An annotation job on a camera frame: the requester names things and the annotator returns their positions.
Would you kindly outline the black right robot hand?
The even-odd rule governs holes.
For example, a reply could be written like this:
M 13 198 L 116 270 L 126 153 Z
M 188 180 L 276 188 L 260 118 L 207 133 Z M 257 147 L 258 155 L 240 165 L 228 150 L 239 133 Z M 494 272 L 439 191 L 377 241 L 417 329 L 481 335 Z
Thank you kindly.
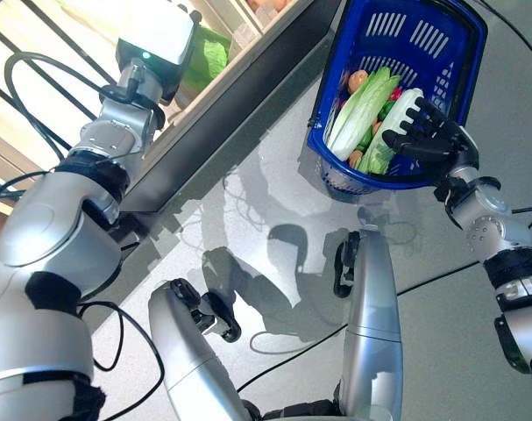
M 415 159 L 424 177 L 436 182 L 455 168 L 479 168 L 479 151 L 464 127 L 423 97 L 406 110 L 402 132 L 386 129 L 382 139 L 395 153 Z

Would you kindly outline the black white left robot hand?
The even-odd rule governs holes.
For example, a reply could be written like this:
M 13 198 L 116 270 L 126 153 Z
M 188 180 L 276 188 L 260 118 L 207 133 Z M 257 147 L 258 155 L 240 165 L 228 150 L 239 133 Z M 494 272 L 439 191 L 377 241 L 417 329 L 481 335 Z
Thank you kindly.
M 124 17 L 116 46 L 116 61 L 124 71 L 140 61 L 161 87 L 168 105 L 180 86 L 200 27 L 202 14 L 168 1 L 136 2 Z

